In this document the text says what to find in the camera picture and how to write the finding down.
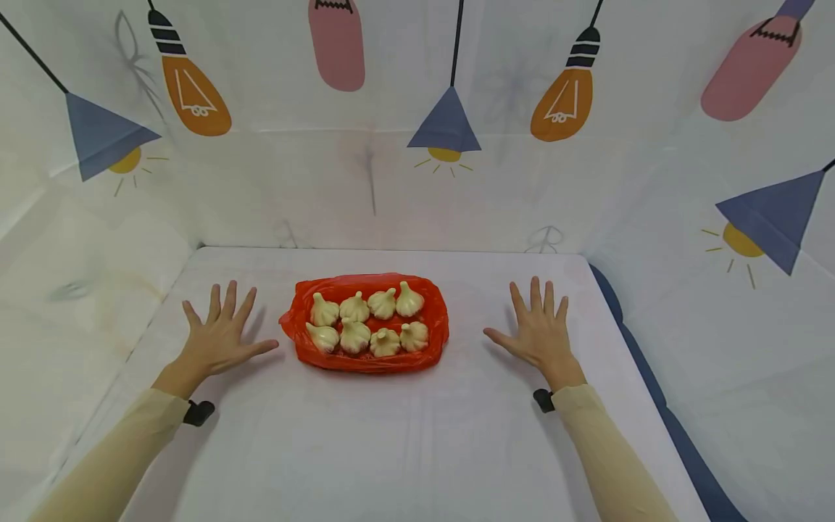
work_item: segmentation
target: garlic bulb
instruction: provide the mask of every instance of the garlic bulb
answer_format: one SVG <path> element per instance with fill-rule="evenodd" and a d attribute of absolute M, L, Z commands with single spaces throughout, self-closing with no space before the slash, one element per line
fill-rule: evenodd
<path fill-rule="evenodd" d="M 391 319 L 394 315 L 395 301 L 394 288 L 389 288 L 386 291 L 379 291 L 373 296 L 368 297 L 368 307 L 371 308 L 371 313 L 377 319 L 386 321 Z"/>
<path fill-rule="evenodd" d="M 342 337 L 339 345 L 342 349 L 357 355 L 368 346 L 371 341 L 371 329 L 361 322 L 342 319 Z"/>
<path fill-rule="evenodd" d="M 400 344 L 407 352 L 420 352 L 429 346 L 429 328 L 422 322 L 404 324 L 400 331 Z"/>
<path fill-rule="evenodd" d="M 339 318 L 339 305 L 325 301 L 321 293 L 313 294 L 313 308 L 311 308 L 311 322 L 318 327 L 329 327 Z"/>
<path fill-rule="evenodd" d="M 394 330 L 380 328 L 371 336 L 371 353 L 374 357 L 388 357 L 400 351 L 400 336 Z"/>
<path fill-rule="evenodd" d="M 339 317 L 349 321 L 365 322 L 371 313 L 368 305 L 362 300 L 362 292 L 359 291 L 354 297 L 348 297 L 339 305 Z"/>
<path fill-rule="evenodd" d="M 313 344 L 322 353 L 333 353 L 339 342 L 339 334 L 331 327 L 314 327 L 307 323 L 307 333 L 310 334 Z"/>
<path fill-rule="evenodd" d="M 423 308 L 423 296 L 409 288 L 408 283 L 400 281 L 400 297 L 397 298 L 397 313 L 411 317 Z"/>

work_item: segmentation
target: red bag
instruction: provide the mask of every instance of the red bag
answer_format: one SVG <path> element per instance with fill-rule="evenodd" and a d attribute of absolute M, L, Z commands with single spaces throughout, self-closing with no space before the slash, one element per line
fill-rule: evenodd
<path fill-rule="evenodd" d="M 334 353 L 322 353 L 313 344 L 305 323 L 310 321 L 314 293 L 321 292 L 326 301 L 337 304 L 348 297 L 353 297 L 358 291 L 362 292 L 362 298 L 365 300 L 374 292 L 386 291 L 389 288 L 397 288 L 395 296 L 399 296 L 400 281 L 407 282 L 412 290 L 425 299 L 420 313 L 408 319 L 395 314 L 388 321 L 381 321 L 372 315 L 366 324 L 371 328 L 372 333 L 384 327 L 399 333 L 400 325 L 404 322 L 422 322 L 429 328 L 429 345 L 421 352 L 401 351 L 398 355 L 391 357 L 376 358 L 368 351 L 357 356 L 348 355 L 341 348 Z M 428 279 L 402 274 L 338 276 L 299 282 L 296 284 L 296 296 L 293 298 L 290 310 L 281 316 L 278 322 L 284 329 L 284 333 L 296 344 L 296 355 L 300 361 L 327 370 L 343 372 L 399 373 L 425 370 L 438 364 L 443 345 L 449 339 L 447 304 L 443 301 L 441 291 Z M 342 324 L 337 323 L 337 330 L 342 332 Z"/>

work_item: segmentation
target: wrist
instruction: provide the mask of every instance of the wrist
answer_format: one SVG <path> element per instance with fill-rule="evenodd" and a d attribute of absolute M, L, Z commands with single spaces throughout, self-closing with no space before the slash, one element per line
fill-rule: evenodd
<path fill-rule="evenodd" d="M 583 368 L 580 367 L 574 356 L 548 361 L 539 367 L 539 371 L 548 381 L 548 385 L 554 393 L 562 388 L 587 384 Z"/>
<path fill-rule="evenodd" d="M 189 364 L 189 362 L 178 357 L 163 368 L 151 387 L 169 395 L 189 400 L 206 377 L 206 372 L 203 372 L 198 366 Z"/>

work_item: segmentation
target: table surface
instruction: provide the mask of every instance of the table surface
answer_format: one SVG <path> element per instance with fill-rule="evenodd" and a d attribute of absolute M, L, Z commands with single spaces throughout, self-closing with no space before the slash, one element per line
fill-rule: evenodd
<path fill-rule="evenodd" d="M 297 281 L 397 271 L 431 279 L 451 335 L 425 372 L 364 376 L 296 359 L 277 324 Z M 572 347 L 589 382 L 679 520 L 706 521 L 696 491 L 581 256 L 203 248 L 185 266 L 61 475 L 119 420 L 187 337 L 180 302 L 204 317 L 214 282 L 258 302 L 246 335 L 281 347 L 197 391 L 218 411 L 184 426 L 154 462 L 123 520 L 406 522 L 595 521 L 579 458 L 556 413 L 531 393 L 537 372 L 493 346 L 515 324 L 509 281 L 539 275 L 568 295 Z"/>

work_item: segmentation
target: sleeve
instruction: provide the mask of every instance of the sleeve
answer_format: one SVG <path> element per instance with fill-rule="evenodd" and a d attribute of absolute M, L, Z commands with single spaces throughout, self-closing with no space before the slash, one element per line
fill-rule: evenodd
<path fill-rule="evenodd" d="M 149 389 L 56 486 L 30 522 L 116 522 L 189 403 Z"/>
<path fill-rule="evenodd" d="M 577 448 L 602 522 L 676 521 L 594 388 L 563 388 L 551 400 Z"/>

